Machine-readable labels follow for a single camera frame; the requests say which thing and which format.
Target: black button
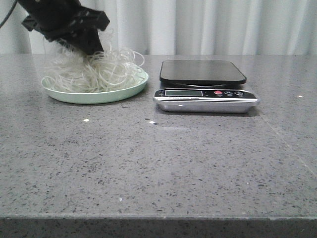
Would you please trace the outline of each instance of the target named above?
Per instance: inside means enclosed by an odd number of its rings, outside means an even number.
[[[232,92],[231,91],[224,91],[225,95],[228,95],[228,96],[232,96]]]
[[[241,91],[235,91],[234,94],[238,95],[238,96],[243,96],[243,92],[241,92]]]

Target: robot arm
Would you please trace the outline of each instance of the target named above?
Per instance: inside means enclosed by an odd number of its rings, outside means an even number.
[[[79,0],[18,0],[30,14],[22,25],[36,30],[48,41],[81,49],[88,55],[104,51],[98,29],[105,30],[109,19],[103,11],[81,6]]]

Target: cable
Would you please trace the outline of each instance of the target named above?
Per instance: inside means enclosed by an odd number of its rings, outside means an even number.
[[[45,87],[65,93],[102,93],[143,83],[143,55],[127,47],[113,49],[112,33],[101,33],[105,51],[89,56],[78,49],[56,45],[59,53],[45,67]],[[136,64],[136,57],[142,58],[140,64]]]
[[[5,22],[9,19],[9,17],[11,16],[16,4],[17,4],[18,0],[15,0],[14,3],[12,4],[11,9],[9,10],[8,14],[5,16],[4,20],[0,23],[0,28],[2,28],[2,26],[5,24]]]

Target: digital scale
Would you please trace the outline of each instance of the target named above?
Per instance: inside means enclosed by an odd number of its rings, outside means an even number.
[[[164,111],[246,113],[260,101],[244,89],[246,77],[228,61],[164,61],[160,81],[153,100]]]

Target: speckled granite countertop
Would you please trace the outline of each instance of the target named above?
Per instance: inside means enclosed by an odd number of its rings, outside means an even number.
[[[152,96],[161,63],[170,59],[231,61],[262,102],[243,115],[163,112]],[[145,60],[143,92],[83,106],[45,94],[44,55],[0,55],[2,225],[304,219],[315,227],[317,56]]]

